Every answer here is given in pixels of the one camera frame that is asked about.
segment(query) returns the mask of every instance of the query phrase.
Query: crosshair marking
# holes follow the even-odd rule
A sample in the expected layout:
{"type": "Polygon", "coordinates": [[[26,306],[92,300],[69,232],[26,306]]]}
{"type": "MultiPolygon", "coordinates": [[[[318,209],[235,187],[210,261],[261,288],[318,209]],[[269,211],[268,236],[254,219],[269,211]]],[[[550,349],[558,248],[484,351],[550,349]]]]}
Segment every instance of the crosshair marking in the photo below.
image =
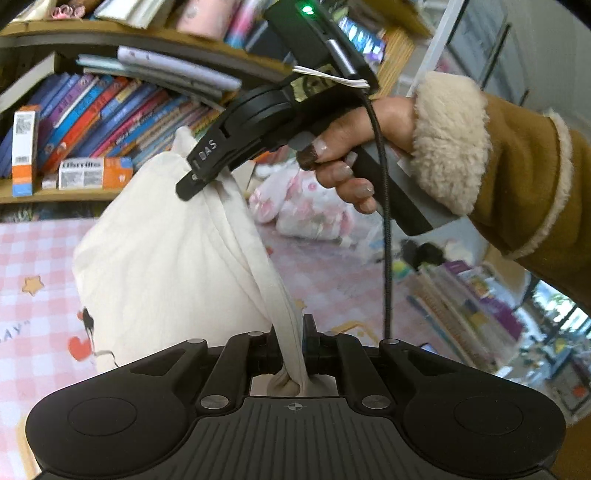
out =
{"type": "Polygon", "coordinates": [[[301,403],[290,403],[287,408],[289,408],[291,411],[300,411],[302,408],[304,408],[304,406],[301,403]]]}

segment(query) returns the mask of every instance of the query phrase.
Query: painted fingernail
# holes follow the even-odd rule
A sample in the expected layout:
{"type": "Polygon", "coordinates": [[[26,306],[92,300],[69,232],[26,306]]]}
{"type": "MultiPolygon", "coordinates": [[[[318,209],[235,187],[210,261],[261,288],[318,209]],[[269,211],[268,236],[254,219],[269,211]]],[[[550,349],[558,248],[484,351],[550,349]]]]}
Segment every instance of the painted fingernail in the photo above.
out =
{"type": "Polygon", "coordinates": [[[345,161],[345,163],[349,166],[352,167],[353,164],[355,163],[355,160],[357,160],[357,153],[355,152],[349,152],[347,153],[347,156],[343,159],[345,161]]]}
{"type": "Polygon", "coordinates": [[[327,150],[328,147],[325,141],[316,138],[308,147],[297,153],[296,159],[302,170],[313,170],[314,164],[327,150]]]}
{"type": "Polygon", "coordinates": [[[374,212],[374,203],[371,199],[364,200],[359,204],[359,210],[363,213],[373,213],[374,212]]]}
{"type": "Polygon", "coordinates": [[[335,183],[349,180],[353,177],[353,170],[348,165],[341,164],[338,168],[335,168],[332,172],[331,178],[335,183]]]}
{"type": "Polygon", "coordinates": [[[366,183],[364,185],[360,185],[355,189],[355,196],[358,199],[364,199],[367,197],[371,197],[375,193],[373,185],[370,183],[366,183]]]}

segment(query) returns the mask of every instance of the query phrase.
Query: plush toy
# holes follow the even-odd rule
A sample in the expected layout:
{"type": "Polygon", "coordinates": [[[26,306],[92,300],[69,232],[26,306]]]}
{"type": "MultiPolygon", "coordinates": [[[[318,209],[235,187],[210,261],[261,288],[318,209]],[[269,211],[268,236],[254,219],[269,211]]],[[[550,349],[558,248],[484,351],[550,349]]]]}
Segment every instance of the plush toy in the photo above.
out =
{"type": "Polygon", "coordinates": [[[297,164],[270,175],[250,196],[249,205],[256,222],[276,219],[277,231],[285,236],[335,240],[353,229],[353,206],[297,164]]]}

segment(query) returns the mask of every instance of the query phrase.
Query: barcode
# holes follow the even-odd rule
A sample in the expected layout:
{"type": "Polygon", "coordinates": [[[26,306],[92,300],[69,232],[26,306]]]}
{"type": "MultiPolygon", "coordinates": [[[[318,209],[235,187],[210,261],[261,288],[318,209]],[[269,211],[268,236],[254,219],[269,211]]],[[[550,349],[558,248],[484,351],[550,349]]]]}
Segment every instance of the barcode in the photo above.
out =
{"type": "Polygon", "coordinates": [[[31,163],[31,157],[29,157],[28,155],[24,157],[14,157],[12,159],[13,165],[29,165],[29,163],[31,163]]]}
{"type": "Polygon", "coordinates": [[[32,125],[33,125],[33,122],[31,122],[30,118],[18,116],[17,117],[17,126],[15,128],[17,131],[17,135],[25,135],[25,134],[30,133],[32,125]]]}
{"type": "Polygon", "coordinates": [[[84,188],[103,186],[103,172],[99,171],[85,171],[84,172],[84,188]]]}

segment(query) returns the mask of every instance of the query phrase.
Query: pink book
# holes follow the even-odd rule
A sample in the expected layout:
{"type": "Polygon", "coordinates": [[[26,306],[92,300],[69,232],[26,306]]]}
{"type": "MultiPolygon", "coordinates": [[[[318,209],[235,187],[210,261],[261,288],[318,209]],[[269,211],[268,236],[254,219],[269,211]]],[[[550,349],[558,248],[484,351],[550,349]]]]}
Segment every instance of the pink book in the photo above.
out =
{"type": "Polygon", "coordinates": [[[93,152],[91,157],[100,157],[106,150],[110,150],[121,135],[131,133],[135,129],[134,126],[139,125],[142,118],[148,115],[158,105],[164,103],[166,100],[168,100],[168,93],[166,90],[156,91],[148,99],[148,101],[146,101],[132,116],[127,119],[127,121],[125,121],[117,130],[115,130],[113,134],[109,136],[109,138],[101,143],[99,148],[93,152]]]}

